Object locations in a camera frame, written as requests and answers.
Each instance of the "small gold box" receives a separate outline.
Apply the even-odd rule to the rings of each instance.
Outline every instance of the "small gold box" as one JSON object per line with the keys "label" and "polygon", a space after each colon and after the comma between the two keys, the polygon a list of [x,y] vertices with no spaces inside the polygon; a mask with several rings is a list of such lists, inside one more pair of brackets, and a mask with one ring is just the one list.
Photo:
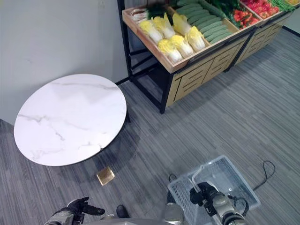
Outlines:
{"label": "small gold box", "polygon": [[114,174],[111,168],[108,166],[97,173],[98,180],[100,181],[101,185],[105,185],[108,182],[114,179]]}

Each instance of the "black metal display stand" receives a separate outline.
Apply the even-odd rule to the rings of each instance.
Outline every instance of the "black metal display stand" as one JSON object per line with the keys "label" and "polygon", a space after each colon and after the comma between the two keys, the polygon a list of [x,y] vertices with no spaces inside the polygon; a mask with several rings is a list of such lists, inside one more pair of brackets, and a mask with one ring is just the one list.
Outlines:
{"label": "black metal display stand", "polygon": [[[147,62],[150,59],[155,58],[155,57],[151,54],[150,51],[148,51],[147,48],[141,49],[141,50],[137,50],[137,51],[132,51],[132,52],[130,51],[129,37],[128,37],[128,28],[127,28],[127,25],[123,22],[123,19],[122,19],[122,10],[125,9],[125,1],[124,0],[117,0],[117,1],[118,1],[118,9],[119,9],[119,17],[120,17],[120,24],[121,24],[121,30],[122,30],[124,51],[125,51],[125,57],[126,57],[128,78],[159,109],[159,112],[161,114],[163,114],[165,112],[165,107],[166,107],[168,95],[169,95],[169,92],[170,92],[170,87],[171,87],[171,84],[172,84],[173,76],[175,74],[180,73],[183,70],[186,70],[191,65],[193,65],[195,63],[198,63],[199,61],[205,59],[206,57],[214,54],[215,52],[219,51],[221,48],[224,48],[227,45],[230,45],[231,43],[237,41],[238,39],[241,39],[241,38],[249,35],[248,38],[246,39],[245,43],[243,44],[243,46],[241,47],[241,49],[237,53],[236,57],[233,59],[232,63],[225,70],[225,72],[227,72],[228,70],[230,70],[231,67],[234,66],[234,64],[236,63],[236,61],[238,60],[238,58],[240,57],[240,55],[244,51],[245,47],[247,46],[249,40],[251,39],[251,37],[254,35],[255,31],[257,30],[257,27],[253,27],[252,29],[245,30],[245,32],[240,32],[238,35],[233,36],[231,39],[229,39],[229,40],[227,40],[225,42],[222,42],[222,43],[220,43],[220,44],[218,44],[218,45],[210,48],[209,51],[206,51],[203,54],[200,54],[199,57],[190,60],[185,67],[177,70],[174,73],[170,74],[161,65],[161,63],[159,61],[157,61],[155,64],[153,64],[153,65],[151,65],[151,66],[149,66],[147,68],[144,68],[144,69],[140,70],[139,72],[135,72],[134,73],[135,69],[139,68],[145,62]],[[272,23],[274,20],[277,20],[278,18],[286,15],[287,13],[288,12],[286,12],[284,14],[278,15],[278,17],[276,17],[276,18],[268,21],[263,26]],[[134,55],[138,55],[138,54],[146,53],[146,52],[149,52],[151,55],[148,56],[148,57],[146,57],[145,59],[139,61],[138,63],[136,63],[135,65],[132,66],[132,64],[131,64],[131,57],[134,56]],[[145,76],[145,75],[148,75],[154,81],[154,83],[156,83],[156,85],[158,87],[160,87],[160,89],[162,90],[162,97],[161,97],[160,100],[158,100],[153,94],[151,94],[149,92],[149,90],[147,90],[147,88],[141,82],[138,81],[139,78],[141,78],[142,76]]]}

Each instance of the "plastic basket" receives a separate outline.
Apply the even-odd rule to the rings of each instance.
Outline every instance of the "plastic basket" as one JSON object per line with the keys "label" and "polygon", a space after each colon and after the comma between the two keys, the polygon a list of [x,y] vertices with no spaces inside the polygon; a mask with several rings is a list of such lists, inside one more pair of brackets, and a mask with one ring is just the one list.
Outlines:
{"label": "plastic basket", "polygon": [[[188,179],[191,179],[199,168],[197,167],[192,172],[180,176],[171,182],[168,188],[176,203],[183,208],[189,225],[214,225],[213,219],[207,214],[205,208],[192,204],[189,199],[189,191],[193,185]],[[204,181],[211,182],[218,191],[224,194],[244,197],[248,201],[249,210],[260,205],[260,201],[253,190],[226,156],[219,156],[204,164],[204,168],[195,177],[195,182],[200,183]],[[245,205],[241,202],[236,205],[236,208],[242,213]]]}

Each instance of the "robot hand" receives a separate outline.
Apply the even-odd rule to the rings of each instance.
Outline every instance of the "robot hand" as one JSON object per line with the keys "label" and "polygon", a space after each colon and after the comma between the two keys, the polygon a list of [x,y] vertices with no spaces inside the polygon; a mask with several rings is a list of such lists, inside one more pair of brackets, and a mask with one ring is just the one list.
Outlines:
{"label": "robot hand", "polygon": [[193,204],[204,206],[210,217],[217,216],[220,224],[247,225],[244,216],[235,209],[228,196],[207,182],[198,184],[198,187],[199,192],[194,188],[190,190],[190,201]]}
{"label": "robot hand", "polygon": [[45,225],[77,225],[83,223],[83,213],[94,216],[105,213],[104,209],[88,205],[88,199],[89,197],[85,197],[71,201],[67,207],[55,212]]}

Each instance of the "round table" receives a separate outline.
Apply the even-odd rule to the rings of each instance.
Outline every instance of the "round table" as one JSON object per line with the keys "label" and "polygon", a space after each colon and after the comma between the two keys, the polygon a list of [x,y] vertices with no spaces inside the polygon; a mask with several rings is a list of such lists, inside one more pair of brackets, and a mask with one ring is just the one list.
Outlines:
{"label": "round table", "polygon": [[29,160],[50,166],[84,161],[119,133],[127,112],[119,87],[98,75],[54,80],[24,103],[15,121],[15,142]]}

